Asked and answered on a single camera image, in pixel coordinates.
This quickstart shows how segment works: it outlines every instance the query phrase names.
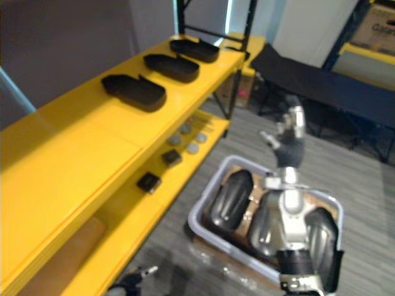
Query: metal rack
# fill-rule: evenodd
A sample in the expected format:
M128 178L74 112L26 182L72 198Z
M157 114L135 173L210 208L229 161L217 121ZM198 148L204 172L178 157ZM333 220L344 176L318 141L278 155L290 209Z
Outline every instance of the metal rack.
M225 35L222 33L205 30L205 29L198 28L198 27L188 25L187 23L185 23L185 10L191 2L192 2L192 0L187 0L186 2L185 2L185 0L177 0L176 10L177 10L177 25L178 25L178 33L179 34L185 34L185 29L189 29L189 30L205 33L208 35L233 40L233 41L239 42L241 44L239 51L246 52L249 36L251 34L252 21L254 20L255 10L257 7L257 0L250 0L248 12L247 12L246 27L244 29L244 36L241 39L235 38L235 37L232 37L229 35ZM215 101L217 102L218 106L220 107L224 117L228 120L232 117L233 109L235 108L236 96L237 96L237 91L239 88L240 78L241 78L241 69L239 68L235 74L235 79L233 82L233 88L232 88L232 92L231 92L228 110L226 110L225 106L220 102L220 99L218 98L218 96L215 93L213 93Z

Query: brown cardboard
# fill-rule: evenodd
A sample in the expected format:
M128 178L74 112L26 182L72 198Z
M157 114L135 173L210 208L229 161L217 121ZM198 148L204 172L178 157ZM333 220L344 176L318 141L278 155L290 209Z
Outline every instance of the brown cardboard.
M234 80L235 75L230 75L215 91L216 95L223 104L229 104L230 102ZM236 106L247 108L253 84L253 76L241 75L239 89L236 96Z
M97 218L90 218L19 292L19 296L60 295L83 261L106 232Z
M352 37L351 44L395 56L395 10L372 5Z

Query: black metal frame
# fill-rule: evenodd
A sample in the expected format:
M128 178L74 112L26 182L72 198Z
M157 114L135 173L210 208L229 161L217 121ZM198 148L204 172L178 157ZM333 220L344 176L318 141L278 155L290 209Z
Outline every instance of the black metal frame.
M185 2L185 0L177 0L177 21L178 21L178 33L179 34L185 34L185 29L189 29L189 30L193 30L193 31L198 31L201 33L205 33L208 35L212 35L212 36L217 36L217 37L221 37L224 39L229 39L232 41L236 41L241 43L241 48L240 51L246 52L247 50L247 45L248 45L248 40L249 40L249 35L251 34L251 28L252 28L252 21L254 20L254 15L255 15L255 10L257 7L257 0L250 0L249 3L249 8L248 8L248 14L247 14L247 21L246 21L246 27L244 29L244 36L242 39L239 38L235 38L232 36L228 36L228 35L224 35L221 33L217 33L217 32L213 32L213 31L209 31L209 30L205 30L202 28L198 28L192 25L188 25L185 23L185 9L187 8L187 6L191 3L192 0L187 0ZM235 78L234 78L234 82L233 82L233 88L232 88L232 92L231 92L231 97L230 97L230 103L229 103L229 108L226 111L225 107L223 106L223 104L220 102L219 98L217 97L217 95L214 95L215 101L217 102L218 106L220 107L223 116L227 119L230 120L233 114L233 109L235 108L235 104L236 104L236 95L237 95L237 91L239 88L239 82L241 79L241 69L238 69L236 74L235 74Z
M333 45L328 57L322 65L324 70L330 71L332 70L333 66L335 66L335 63L339 58L340 49L344 43L351 39L354 32L358 29L360 23L363 21L366 13L368 12L369 7L370 2L368 0L358 0L354 10L351 12L347 22L344 24L344 27L341 30L335 45Z

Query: cardboard box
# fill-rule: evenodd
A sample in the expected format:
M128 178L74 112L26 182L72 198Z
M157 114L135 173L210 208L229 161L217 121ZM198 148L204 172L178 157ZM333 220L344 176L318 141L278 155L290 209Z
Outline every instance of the cardboard box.
M241 75L239 89L236 97L236 106L247 108L249 98L254 84L254 76ZM235 75L230 75L215 91L223 104L230 103Z
M372 5L351 43L395 56L395 9Z

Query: wall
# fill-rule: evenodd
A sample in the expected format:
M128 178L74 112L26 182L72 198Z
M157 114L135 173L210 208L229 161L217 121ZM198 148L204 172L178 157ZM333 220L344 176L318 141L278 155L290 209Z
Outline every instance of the wall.
M321 67L357 0L287 0L274 48L283 56Z
M171 0L14 0L1 13L1 66L35 107L174 32ZM3 128L23 112L1 95Z
M243 32L246 26L250 0L233 0L230 31ZM251 34L265 36L273 42L281 22L286 0L258 0Z
M228 0L193 0L185 10L185 23L202 29L224 34ZM192 30L187 34L214 43L218 37Z

